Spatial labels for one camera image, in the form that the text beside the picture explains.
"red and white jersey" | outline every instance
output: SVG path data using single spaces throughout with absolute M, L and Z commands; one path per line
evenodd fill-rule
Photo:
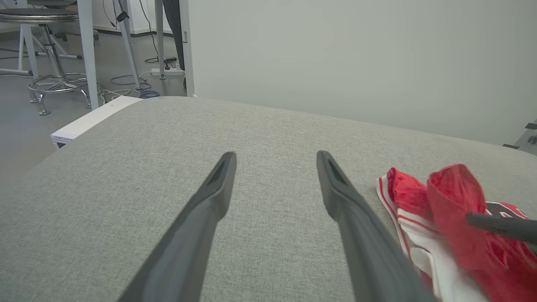
M 486 205 L 487 209 L 485 210 L 485 213 L 491 216 L 529 219 L 526 214 L 522 213 L 519 208 L 515 207 L 512 204 L 487 202 Z
M 446 240 L 432 222 L 428 206 L 422 206 L 426 204 L 426 200 L 421 200 L 426 199 L 426 186 L 401 175 L 404 174 L 392 169 L 379 178 L 377 194 L 392 218 L 403 253 L 440 301 L 488 301 L 472 277 L 457 265 Z M 398 181 L 403 183 L 394 189 L 393 184 Z

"power strip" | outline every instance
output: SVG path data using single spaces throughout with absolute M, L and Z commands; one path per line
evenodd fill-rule
M 159 68 L 151 68 L 152 76 L 161 76 L 161 70 Z M 170 68 L 169 70 L 164 70 L 164 76 L 168 75 L 185 75 L 185 71 L 180 68 Z

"blue cable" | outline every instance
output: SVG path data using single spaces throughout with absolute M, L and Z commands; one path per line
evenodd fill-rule
M 113 77 L 113 78 L 110 79 L 110 83 L 115 84 L 115 85 L 121 85 L 121 86 L 124 86 L 124 85 L 136 85 L 136 83 L 118 83 L 118 82 L 114 82 L 114 80 L 117 80 L 119 78 L 128 77 L 128 76 L 133 76 L 133 75 L 124 75 L 124 76 Z M 143 82 L 140 82 L 140 85 L 147 85 L 146 88 L 143 88 L 142 90 L 138 91 L 138 93 L 140 93 L 141 98 L 158 97 L 158 96 L 161 95 L 158 92 L 151 90 L 151 85 L 147 82 L 147 80 L 145 80 L 143 78 L 140 78 L 140 79 L 143 81 Z

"black cloth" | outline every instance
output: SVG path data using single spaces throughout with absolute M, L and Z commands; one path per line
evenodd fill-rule
M 173 38 L 175 39 L 175 47 L 177 48 L 177 56 L 179 66 L 185 70 L 185 57 L 183 56 L 183 32 L 181 30 L 181 13 L 179 11 L 179 0 L 163 0 L 164 11 L 168 24 L 170 24 Z

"stool seat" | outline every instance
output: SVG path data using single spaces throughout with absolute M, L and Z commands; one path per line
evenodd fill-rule
M 49 24 L 78 20 L 78 13 L 60 9 L 3 9 L 0 22 L 22 24 Z

